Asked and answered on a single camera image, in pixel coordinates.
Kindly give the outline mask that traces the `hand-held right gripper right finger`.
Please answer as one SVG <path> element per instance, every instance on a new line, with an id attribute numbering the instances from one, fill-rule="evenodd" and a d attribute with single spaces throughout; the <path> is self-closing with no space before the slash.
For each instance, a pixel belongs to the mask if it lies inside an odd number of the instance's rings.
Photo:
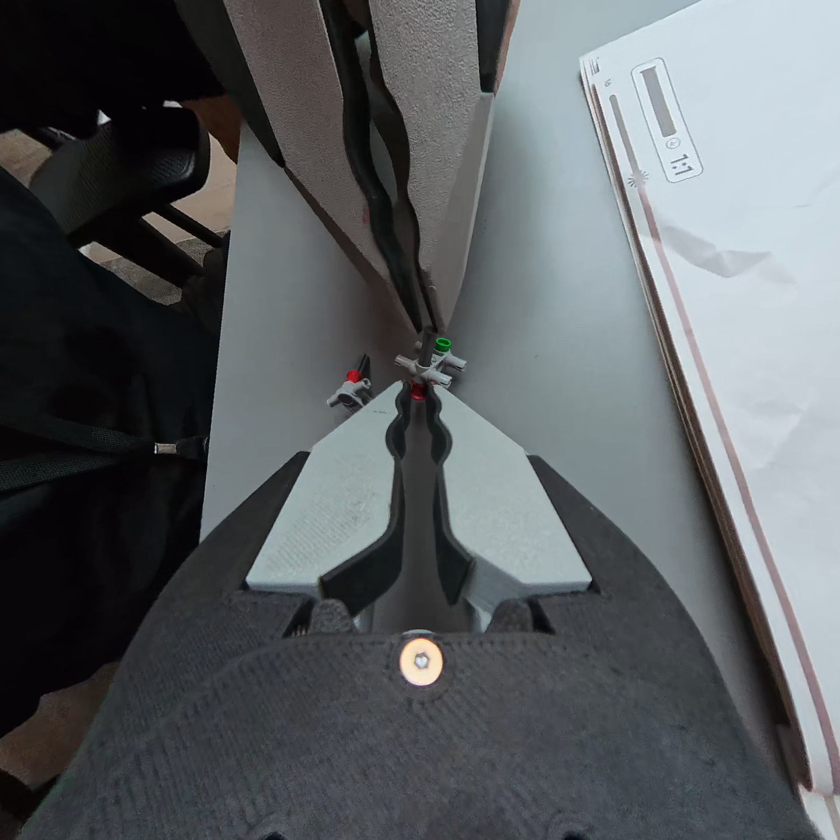
<path id="1" fill-rule="evenodd" d="M 437 577 L 483 632 L 498 606 L 585 592 L 592 575 L 532 458 L 440 385 L 426 391 Z"/>

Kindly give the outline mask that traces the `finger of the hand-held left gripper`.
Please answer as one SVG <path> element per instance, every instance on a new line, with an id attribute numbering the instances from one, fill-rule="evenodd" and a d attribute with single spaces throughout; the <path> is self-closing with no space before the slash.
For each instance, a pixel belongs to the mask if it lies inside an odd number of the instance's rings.
<path id="1" fill-rule="evenodd" d="M 377 118 L 395 175 L 395 225 L 438 330 L 466 273 L 495 92 L 480 87 L 474 1 L 369 2 Z"/>
<path id="2" fill-rule="evenodd" d="M 371 150 L 371 107 L 343 2 L 225 2 L 283 167 L 363 276 L 424 326 L 392 198 Z"/>

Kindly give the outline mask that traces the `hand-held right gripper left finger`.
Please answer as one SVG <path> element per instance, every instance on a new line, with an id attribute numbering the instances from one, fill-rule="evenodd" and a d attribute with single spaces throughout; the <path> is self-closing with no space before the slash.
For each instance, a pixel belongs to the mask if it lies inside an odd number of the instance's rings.
<path id="1" fill-rule="evenodd" d="M 245 584 L 370 610 L 402 570 L 410 385 L 396 382 L 307 453 Z"/>

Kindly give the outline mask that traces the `small grey lego connector assembly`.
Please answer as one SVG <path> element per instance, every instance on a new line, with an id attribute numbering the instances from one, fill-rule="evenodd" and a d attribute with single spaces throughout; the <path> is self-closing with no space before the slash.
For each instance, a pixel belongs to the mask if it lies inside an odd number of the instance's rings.
<path id="1" fill-rule="evenodd" d="M 372 398 L 371 357 L 363 353 L 357 363 L 348 369 L 343 383 L 328 398 L 326 405 L 343 406 L 355 412 L 365 407 Z"/>
<path id="2" fill-rule="evenodd" d="M 424 401 L 432 387 L 449 389 L 455 375 L 466 369 L 466 360 L 453 353 L 452 341 L 431 327 L 424 328 L 414 349 L 415 358 L 399 354 L 395 364 L 408 373 L 410 397 L 416 403 Z"/>

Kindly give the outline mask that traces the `person's left forearm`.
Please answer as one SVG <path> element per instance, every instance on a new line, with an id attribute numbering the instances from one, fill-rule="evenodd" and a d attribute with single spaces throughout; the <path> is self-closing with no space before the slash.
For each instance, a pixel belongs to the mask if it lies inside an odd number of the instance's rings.
<path id="1" fill-rule="evenodd" d="M 174 2 L 1 2 L 2 133 L 224 93 Z"/>

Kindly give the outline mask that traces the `lego instruction booklet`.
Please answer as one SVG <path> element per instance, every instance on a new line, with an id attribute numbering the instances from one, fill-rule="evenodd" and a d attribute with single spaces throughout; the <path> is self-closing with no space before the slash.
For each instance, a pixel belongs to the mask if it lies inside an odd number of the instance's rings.
<path id="1" fill-rule="evenodd" d="M 698 2 L 581 58 L 698 469 L 838 799 L 839 2 Z"/>

